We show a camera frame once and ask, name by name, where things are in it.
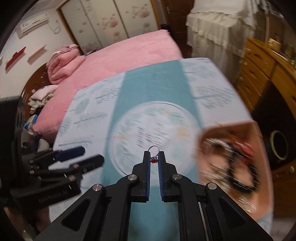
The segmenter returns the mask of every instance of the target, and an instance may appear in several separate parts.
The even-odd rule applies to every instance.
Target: teal stripe
[[[183,107],[191,113],[201,128],[200,116],[179,61],[154,64],[126,72],[109,128],[103,185],[113,184],[122,177],[109,156],[109,138],[113,128],[126,112],[150,101],[172,102]],[[186,176],[196,182],[196,168],[192,168]],[[132,204],[128,239],[179,240],[177,204],[163,203],[159,187],[150,187],[149,202]]]

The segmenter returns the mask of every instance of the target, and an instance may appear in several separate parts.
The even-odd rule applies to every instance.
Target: wooden headboard
[[[28,82],[26,83],[23,91],[22,91],[22,98],[25,102],[25,121],[30,118],[30,106],[28,105],[29,98],[32,96],[32,90],[38,90],[41,87],[51,85],[48,80],[46,64],[42,65],[35,73],[29,78]]]

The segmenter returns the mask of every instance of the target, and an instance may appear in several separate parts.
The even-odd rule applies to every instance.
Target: orange tray
[[[250,144],[254,149],[254,165],[256,167],[259,176],[258,190],[252,192],[251,194],[241,194],[231,187],[229,190],[229,196],[233,200],[237,200],[240,195],[243,195],[248,202],[255,205],[256,211],[253,213],[248,213],[254,220],[260,220],[264,215],[273,209],[273,188],[272,188],[272,178],[271,170],[268,163],[266,151],[262,141],[262,135],[255,121],[248,121],[243,123],[236,123],[231,125],[220,125],[218,127],[213,127],[206,129],[202,134],[198,142],[197,151],[197,167],[199,174],[199,183],[205,184],[206,179],[202,177],[202,172],[208,172],[210,169],[209,162],[213,164],[219,164],[224,167],[228,167],[228,161],[225,157],[217,154],[207,155],[204,151],[204,141],[207,138],[225,138],[227,133],[233,134]],[[244,165],[238,165],[235,168],[235,176],[245,184],[252,185],[252,180],[247,167]]]

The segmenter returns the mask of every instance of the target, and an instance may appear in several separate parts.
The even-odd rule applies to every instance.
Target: drawer knob
[[[290,173],[293,174],[295,172],[295,169],[293,166],[290,166]]]

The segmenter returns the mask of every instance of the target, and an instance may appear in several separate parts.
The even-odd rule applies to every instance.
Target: white and teal tablecloth
[[[116,183],[142,162],[152,145],[165,152],[178,173],[198,182],[196,140],[204,128],[251,117],[233,86],[207,58],[145,66],[102,80],[77,92],[61,124],[54,149],[84,146],[83,157],[101,154],[102,168],[84,175],[83,192],[92,185]],[[55,219],[78,197],[50,207]],[[272,210],[259,221],[270,231]],[[176,203],[160,199],[157,165],[151,165],[150,198],[133,203],[129,240],[179,240]]]

